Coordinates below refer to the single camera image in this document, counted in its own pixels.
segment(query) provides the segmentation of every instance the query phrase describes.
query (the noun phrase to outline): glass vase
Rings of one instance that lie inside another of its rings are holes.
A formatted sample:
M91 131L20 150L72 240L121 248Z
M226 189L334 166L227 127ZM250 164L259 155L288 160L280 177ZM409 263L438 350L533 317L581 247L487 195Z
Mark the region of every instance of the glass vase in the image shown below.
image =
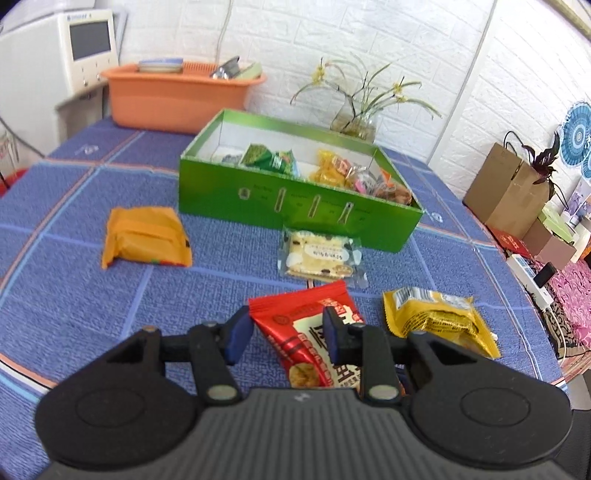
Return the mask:
M354 116L351 104L346 101L330 124L330 129L333 132L374 143L378 120L377 115L359 113L360 109L360 105L355 105L356 115Z

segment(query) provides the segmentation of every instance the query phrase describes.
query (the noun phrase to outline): pink fabric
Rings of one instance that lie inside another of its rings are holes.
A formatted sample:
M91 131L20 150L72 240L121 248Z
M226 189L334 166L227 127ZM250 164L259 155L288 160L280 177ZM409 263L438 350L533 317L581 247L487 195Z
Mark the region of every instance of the pink fabric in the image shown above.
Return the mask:
M573 326L574 334L584 346L591 348L591 269L583 260L569 262L552 277L550 285Z

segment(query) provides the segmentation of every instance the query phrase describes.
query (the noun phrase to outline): biscuit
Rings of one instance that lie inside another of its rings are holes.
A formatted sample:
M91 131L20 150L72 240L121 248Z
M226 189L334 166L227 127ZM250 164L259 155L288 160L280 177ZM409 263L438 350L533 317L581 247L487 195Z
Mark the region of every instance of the biscuit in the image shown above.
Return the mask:
M312 364L295 364L288 373L293 388L312 388L320 386L320 375Z
M361 261L361 251L343 236L293 232L288 240L286 273L295 277L318 280L349 278Z

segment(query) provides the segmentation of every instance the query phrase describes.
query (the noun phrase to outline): snack package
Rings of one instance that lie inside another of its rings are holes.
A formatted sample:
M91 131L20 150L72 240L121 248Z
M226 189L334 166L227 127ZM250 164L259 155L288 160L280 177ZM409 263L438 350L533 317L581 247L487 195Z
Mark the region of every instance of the snack package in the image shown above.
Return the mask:
M273 153L265 145L252 144L242 157L242 165L260 170L299 177L296 160L291 150Z
M372 195L376 186L376 180L369 168L357 166L351 167L345 183L350 189L364 195Z
M343 323L363 322L345 282L248 301L252 319L280 357L293 388L358 388L361 369L333 365L324 339L322 310L334 307Z
M374 188L373 196L401 205L410 205L413 201L411 191L393 179L379 182Z
M242 160L242 155L224 155L222 158L222 163L229 164L229 165L238 165Z
M406 338L415 330L435 333L468 350L499 358L493 333L474 308L473 299L418 287L384 292L386 324L391 333Z
M311 181L345 188L345 180L351 170L351 163L330 150L318 150L320 168L310 176Z
M107 268L115 257L182 267L193 264L183 224L169 207L112 209L101 267Z
M322 235L285 228L277 262L281 274L367 288L361 263L361 245L345 236Z

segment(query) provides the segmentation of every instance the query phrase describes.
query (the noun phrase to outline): orange basket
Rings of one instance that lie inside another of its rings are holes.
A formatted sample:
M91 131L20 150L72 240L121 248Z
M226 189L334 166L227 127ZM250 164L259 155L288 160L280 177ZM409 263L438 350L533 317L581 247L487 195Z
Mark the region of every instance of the orange basket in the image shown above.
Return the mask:
M102 72L109 80L113 120L122 127L198 133L225 108L244 110L253 80L211 79L213 63L183 63L182 73L141 73L136 64Z

